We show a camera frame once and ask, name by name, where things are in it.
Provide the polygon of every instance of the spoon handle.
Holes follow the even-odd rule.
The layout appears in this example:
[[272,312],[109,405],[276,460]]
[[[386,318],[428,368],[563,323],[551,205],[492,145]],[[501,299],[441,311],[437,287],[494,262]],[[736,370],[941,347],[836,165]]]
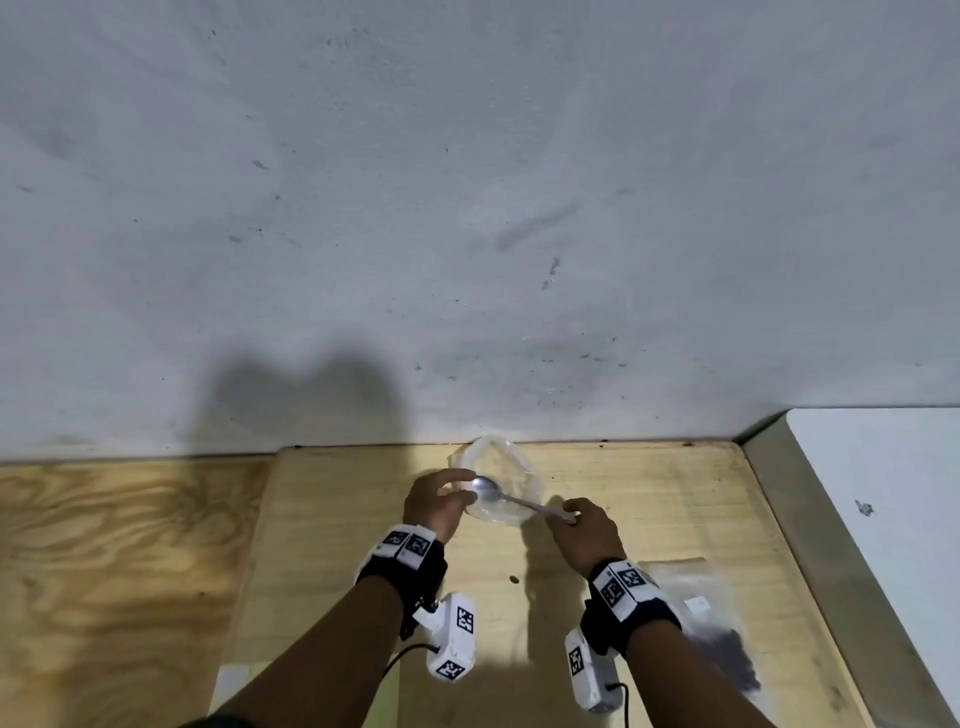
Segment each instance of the spoon handle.
[[544,516],[556,516],[559,519],[563,519],[571,525],[577,522],[577,517],[572,513],[567,511],[562,511],[559,508],[551,508],[548,505],[540,505],[535,503],[532,500],[524,500],[521,497],[508,496],[506,493],[501,493],[500,497],[504,500],[508,500],[511,503],[516,503],[517,505],[522,505],[524,508],[529,508],[531,511],[537,511],[537,513],[543,513]]

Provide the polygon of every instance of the forearm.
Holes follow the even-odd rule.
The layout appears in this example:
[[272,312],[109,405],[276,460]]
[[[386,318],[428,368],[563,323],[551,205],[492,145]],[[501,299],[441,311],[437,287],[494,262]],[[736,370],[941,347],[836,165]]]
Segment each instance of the forearm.
[[391,584],[368,576],[218,712],[256,728],[361,726],[403,619]]
[[655,728],[773,728],[666,620],[635,630],[626,658]]

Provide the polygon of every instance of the right hand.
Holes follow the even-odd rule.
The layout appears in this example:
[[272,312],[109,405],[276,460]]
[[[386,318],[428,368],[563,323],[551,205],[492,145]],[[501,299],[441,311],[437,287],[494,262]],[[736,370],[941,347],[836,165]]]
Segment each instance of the right hand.
[[606,511],[592,500],[576,497],[564,502],[564,510],[580,511],[573,525],[556,516],[547,516],[546,524],[553,533],[564,560],[585,579],[590,571],[604,559],[626,560],[616,523],[607,517]]

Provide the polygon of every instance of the hand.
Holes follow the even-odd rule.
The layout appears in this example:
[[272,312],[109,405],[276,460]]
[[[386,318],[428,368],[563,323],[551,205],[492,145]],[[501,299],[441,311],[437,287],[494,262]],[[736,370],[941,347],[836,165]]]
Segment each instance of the hand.
[[403,522],[429,528],[445,544],[453,538],[464,509],[477,500],[477,495],[472,491],[439,491],[447,483],[472,480],[476,475],[474,471],[447,468],[417,478],[403,501]]
[[553,533],[564,560],[585,579],[604,559],[626,559],[616,523],[607,518],[603,508],[593,501],[577,497],[564,503],[564,510],[580,511],[575,525],[556,516],[547,516],[546,524]]

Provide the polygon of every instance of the black cable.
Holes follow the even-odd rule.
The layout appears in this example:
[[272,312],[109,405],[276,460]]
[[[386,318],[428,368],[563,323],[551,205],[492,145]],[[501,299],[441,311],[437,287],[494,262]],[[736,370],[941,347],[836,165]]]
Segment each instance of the black cable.
[[604,687],[609,691],[623,688],[623,728],[630,728],[630,689],[623,683],[608,683]]
[[437,647],[435,644],[429,644],[429,643],[408,644],[406,647],[401,649],[396,654],[393,660],[390,661],[390,663],[387,665],[387,668],[383,671],[383,677],[387,676],[387,673],[390,672],[390,668],[396,665],[396,663],[399,662],[401,657],[407,654],[407,652],[409,652],[410,650],[417,649],[418,647],[423,647],[424,649],[428,649],[434,654],[436,654],[437,652],[440,652],[440,648]]

